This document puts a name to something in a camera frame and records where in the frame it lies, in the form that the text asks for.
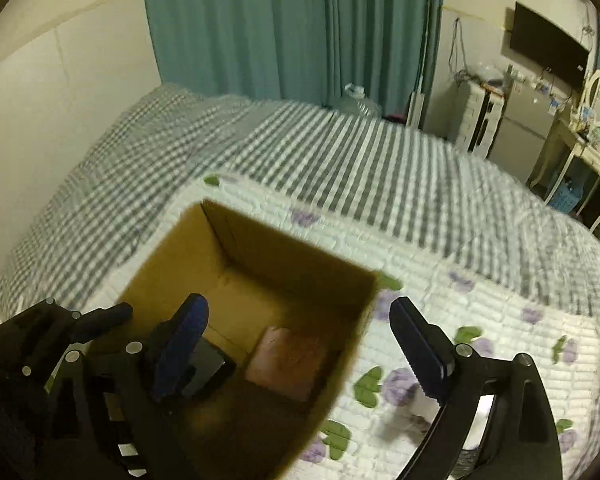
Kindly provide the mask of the black rectangular case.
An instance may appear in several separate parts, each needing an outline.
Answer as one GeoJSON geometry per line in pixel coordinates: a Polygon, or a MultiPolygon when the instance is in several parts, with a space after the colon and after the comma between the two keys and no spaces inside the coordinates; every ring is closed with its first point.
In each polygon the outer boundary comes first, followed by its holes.
{"type": "Polygon", "coordinates": [[[206,338],[201,338],[196,345],[189,366],[193,375],[182,389],[182,396],[194,401],[208,399],[236,370],[235,361],[206,338]]]}

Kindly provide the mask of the pink floral card box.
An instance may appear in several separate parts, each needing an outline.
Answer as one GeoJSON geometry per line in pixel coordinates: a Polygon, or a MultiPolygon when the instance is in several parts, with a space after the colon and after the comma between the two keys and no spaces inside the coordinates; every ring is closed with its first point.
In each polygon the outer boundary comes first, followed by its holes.
{"type": "Polygon", "coordinates": [[[286,327],[268,327],[245,370],[248,382],[298,401],[309,400],[328,349],[320,338],[286,327]]]}

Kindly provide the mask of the grey checkered bed cover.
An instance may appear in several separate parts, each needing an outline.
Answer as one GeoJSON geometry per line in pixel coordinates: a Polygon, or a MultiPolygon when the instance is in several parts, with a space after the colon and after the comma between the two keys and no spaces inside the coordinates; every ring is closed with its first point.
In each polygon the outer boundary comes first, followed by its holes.
{"type": "Polygon", "coordinates": [[[0,315],[82,306],[194,181],[256,182],[450,259],[517,294],[600,318],[600,242],[510,174],[418,130],[294,101],[165,84],[68,174],[0,273],[0,315]]]}

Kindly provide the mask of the brown cardboard box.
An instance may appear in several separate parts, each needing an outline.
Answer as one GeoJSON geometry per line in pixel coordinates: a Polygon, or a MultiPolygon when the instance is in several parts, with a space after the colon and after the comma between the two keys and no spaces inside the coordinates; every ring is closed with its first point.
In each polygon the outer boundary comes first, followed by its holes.
{"type": "Polygon", "coordinates": [[[209,307],[202,338],[236,363],[208,399],[176,399],[170,421],[190,453],[196,479],[279,479],[316,436],[334,405],[370,317],[373,272],[212,202],[188,208],[117,300],[130,322],[93,344],[121,349],[172,318],[186,297],[209,307]],[[298,402],[245,378],[253,349],[270,326],[326,344],[312,394],[298,402]]]}

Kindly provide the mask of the white floral quilted mat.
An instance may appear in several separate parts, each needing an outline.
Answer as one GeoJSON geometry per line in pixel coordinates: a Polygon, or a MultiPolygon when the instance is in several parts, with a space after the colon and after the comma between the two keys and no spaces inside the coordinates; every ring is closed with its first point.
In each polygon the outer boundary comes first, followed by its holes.
{"type": "Polygon", "coordinates": [[[300,226],[295,200],[261,185],[230,177],[218,186],[197,182],[172,200],[156,232],[128,263],[112,269],[86,302],[87,309],[118,298],[150,252],[174,229],[189,206],[215,198],[248,217],[261,220],[312,247],[370,270],[388,274],[382,299],[405,294],[426,320],[450,336],[477,327],[476,345],[499,358],[528,352],[538,364],[550,400],[562,452],[562,474],[576,478],[600,444],[600,244],[575,230],[573,258],[591,259],[591,276],[553,278],[552,300],[531,299],[494,281],[433,255],[379,235],[334,214],[321,214],[312,226],[300,226]]]}

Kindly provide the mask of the blue storage basket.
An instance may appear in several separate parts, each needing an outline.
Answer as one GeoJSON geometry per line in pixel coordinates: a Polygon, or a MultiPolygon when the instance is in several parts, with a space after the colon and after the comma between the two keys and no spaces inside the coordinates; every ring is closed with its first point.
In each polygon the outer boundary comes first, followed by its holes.
{"type": "Polygon", "coordinates": [[[563,214],[570,214],[580,203],[582,194],[583,184],[579,180],[564,177],[548,204],[563,214]]]}

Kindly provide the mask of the white dressing table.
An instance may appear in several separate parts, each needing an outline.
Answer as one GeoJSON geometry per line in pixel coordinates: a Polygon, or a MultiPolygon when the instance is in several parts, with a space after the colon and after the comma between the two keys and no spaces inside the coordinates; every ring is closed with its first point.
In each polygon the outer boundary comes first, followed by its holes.
{"type": "MultiPolygon", "coordinates": [[[[548,205],[564,177],[572,177],[583,184],[580,203],[570,212],[582,218],[583,211],[600,187],[600,151],[573,130],[565,119],[556,119],[527,185],[532,190],[539,184],[546,188],[543,200],[548,205]]],[[[598,231],[596,236],[600,237],[600,205],[593,211],[597,211],[598,216],[588,229],[592,233],[598,231]]]]}

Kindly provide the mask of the silver mini fridge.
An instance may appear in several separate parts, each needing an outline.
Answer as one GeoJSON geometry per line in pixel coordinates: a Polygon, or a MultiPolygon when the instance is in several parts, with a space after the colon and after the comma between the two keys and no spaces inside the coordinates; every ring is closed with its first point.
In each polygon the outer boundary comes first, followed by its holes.
{"type": "Polygon", "coordinates": [[[488,159],[526,184],[550,134],[558,105],[545,93],[514,81],[488,159]]]}

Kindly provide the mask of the white suitcase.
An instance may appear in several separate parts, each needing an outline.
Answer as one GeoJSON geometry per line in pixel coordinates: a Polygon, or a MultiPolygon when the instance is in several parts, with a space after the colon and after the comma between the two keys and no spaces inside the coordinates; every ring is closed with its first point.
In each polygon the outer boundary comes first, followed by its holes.
{"type": "Polygon", "coordinates": [[[489,155],[502,118],[505,96],[490,84],[463,81],[457,89],[448,140],[482,159],[489,155]]]}

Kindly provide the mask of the clear water jug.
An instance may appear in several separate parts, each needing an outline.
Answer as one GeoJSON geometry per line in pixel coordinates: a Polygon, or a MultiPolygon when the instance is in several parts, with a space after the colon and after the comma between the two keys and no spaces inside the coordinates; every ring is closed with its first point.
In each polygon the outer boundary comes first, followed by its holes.
{"type": "Polygon", "coordinates": [[[381,106],[366,96],[362,86],[353,82],[343,87],[341,96],[333,99],[330,107],[344,114],[381,118],[381,106]]]}

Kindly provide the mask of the teal window curtain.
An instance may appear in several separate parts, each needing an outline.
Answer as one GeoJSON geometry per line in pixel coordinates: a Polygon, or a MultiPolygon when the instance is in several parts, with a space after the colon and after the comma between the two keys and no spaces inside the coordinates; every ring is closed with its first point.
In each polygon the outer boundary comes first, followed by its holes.
{"type": "Polygon", "coordinates": [[[348,84],[401,114],[434,78],[442,0],[145,0],[160,77],[333,106],[348,84]]]}

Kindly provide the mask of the black wall television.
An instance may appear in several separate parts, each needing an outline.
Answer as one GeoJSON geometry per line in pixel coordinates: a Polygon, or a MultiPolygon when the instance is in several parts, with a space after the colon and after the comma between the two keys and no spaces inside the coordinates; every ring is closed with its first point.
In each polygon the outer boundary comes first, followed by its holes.
{"type": "Polygon", "coordinates": [[[583,87],[590,51],[553,22],[515,4],[509,47],[574,90],[583,87]]]}

